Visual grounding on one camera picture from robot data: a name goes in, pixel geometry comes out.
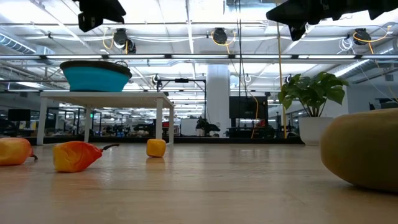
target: wooden floor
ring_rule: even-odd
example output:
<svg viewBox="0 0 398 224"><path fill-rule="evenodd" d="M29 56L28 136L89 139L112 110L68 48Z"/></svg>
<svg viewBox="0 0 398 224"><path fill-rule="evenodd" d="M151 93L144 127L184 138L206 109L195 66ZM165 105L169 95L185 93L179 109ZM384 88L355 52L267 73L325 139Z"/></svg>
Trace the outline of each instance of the wooden floor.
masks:
<svg viewBox="0 0 398 224"><path fill-rule="evenodd" d="M316 147L124 144L74 174L51 148L0 167L0 223L398 223L397 195L340 180Z"/></svg>

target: table leg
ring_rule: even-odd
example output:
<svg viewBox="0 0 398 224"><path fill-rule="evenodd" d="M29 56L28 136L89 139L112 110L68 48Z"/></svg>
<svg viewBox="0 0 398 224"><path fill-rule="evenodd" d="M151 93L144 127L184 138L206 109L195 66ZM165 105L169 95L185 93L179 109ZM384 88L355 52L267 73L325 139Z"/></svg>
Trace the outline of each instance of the table leg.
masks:
<svg viewBox="0 0 398 224"><path fill-rule="evenodd" d="M170 108L169 114L169 144L174 143L174 108Z"/></svg>
<svg viewBox="0 0 398 224"><path fill-rule="evenodd" d="M162 139L163 99L156 99L156 139Z"/></svg>
<svg viewBox="0 0 398 224"><path fill-rule="evenodd" d="M88 142L90 136L90 124L91 124L91 108L86 108L86 120L85 120L85 142Z"/></svg>
<svg viewBox="0 0 398 224"><path fill-rule="evenodd" d="M38 146L42 146L43 145L46 114L47 114L47 98L46 97L41 97L41 99L40 99L39 128L37 130L37 140L36 140L36 144Z"/></svg>

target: ceiling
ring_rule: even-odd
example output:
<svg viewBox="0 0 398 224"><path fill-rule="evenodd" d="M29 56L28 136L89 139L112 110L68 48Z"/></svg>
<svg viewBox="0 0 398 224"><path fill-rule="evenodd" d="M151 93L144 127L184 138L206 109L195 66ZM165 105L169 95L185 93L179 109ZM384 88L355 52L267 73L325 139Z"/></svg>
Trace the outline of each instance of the ceiling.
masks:
<svg viewBox="0 0 398 224"><path fill-rule="evenodd" d="M12 34L27 45L41 45L51 49L54 54L123 54L120 49L112 47L110 39L116 28L126 28L128 36L137 46L137 54L227 54L225 46L216 45L211 39L211 33L216 27L223 27L229 37L229 51L238 54L239 42L234 38L239 14L233 9L226 8L222 0L119 0L127 15L124 17L126 24L117 24L105 21L104 24L92 31L82 32L78 27L77 15L80 13L78 2L72 0L43 0L45 11L41 10L38 1L34 0L2 0L0 2L0 33ZM278 54L277 24L268 21L266 12L275 7L275 4L264 4L258 8L243 8L240 18L242 22L242 54ZM307 34L300 41L292 42L289 28L280 24L280 48L282 54L330 54L344 55L370 54L367 45L352 45L344 48L342 41L347 34L353 34L356 28L366 28L373 39L382 40L373 43L379 46L391 42L398 33L398 10L387 12L371 21L368 12L345 14L338 21L327 19L319 25L308 26ZM0 54L19 54L18 52L0 45ZM35 61L9 60L8 65L27 70L30 78L40 80L51 74L53 80L64 80L62 71L57 65L44 65ZM149 89L151 77L159 74L162 78L188 77L205 79L207 65L205 60L150 60L150 67L146 60L127 60L134 67L132 70L134 84L126 88ZM237 75L231 62L228 64L232 75ZM290 63L282 64L282 77L289 74L304 73L312 76L321 71L329 71L339 66L340 63ZM252 90L277 90L279 89L279 64L245 62L245 73L251 80L248 88ZM351 77L349 81L355 82L362 79L363 75ZM7 79L6 74L0 77ZM378 85L385 83L374 79ZM48 83L47 88L68 89L68 84ZM12 88L32 88L13 84ZM194 83L170 83L166 89L193 89L198 92L195 97L203 96L199 87Z"/></svg>

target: black monitor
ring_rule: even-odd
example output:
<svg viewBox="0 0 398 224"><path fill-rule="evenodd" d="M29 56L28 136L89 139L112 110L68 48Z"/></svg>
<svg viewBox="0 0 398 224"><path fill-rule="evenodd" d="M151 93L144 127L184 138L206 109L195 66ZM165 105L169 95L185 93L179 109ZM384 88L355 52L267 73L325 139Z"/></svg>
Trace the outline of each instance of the black monitor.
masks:
<svg viewBox="0 0 398 224"><path fill-rule="evenodd" d="M30 110L8 109L9 121L30 121Z"/></svg>
<svg viewBox="0 0 398 224"><path fill-rule="evenodd" d="M268 119L268 97L257 96L256 99L259 102L257 118ZM256 101L251 96L229 97L229 118L231 119L236 119L236 118L255 119L256 109L257 109Z"/></svg>

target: potted plant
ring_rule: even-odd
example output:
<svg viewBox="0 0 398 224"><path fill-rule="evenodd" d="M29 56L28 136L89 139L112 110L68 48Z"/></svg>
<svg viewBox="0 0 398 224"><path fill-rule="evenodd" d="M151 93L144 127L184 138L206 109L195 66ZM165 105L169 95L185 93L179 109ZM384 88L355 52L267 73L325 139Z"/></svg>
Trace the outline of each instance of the potted plant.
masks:
<svg viewBox="0 0 398 224"><path fill-rule="evenodd" d="M326 101L331 100L341 105L345 95L343 86L348 85L346 80L337 78L334 74L321 72L313 78L297 74L282 86L278 95L279 102L289 109L292 102L298 100L308 114L307 118L298 121L300 137L305 144L319 145L320 136L333 121L333 118L321 118Z"/></svg>

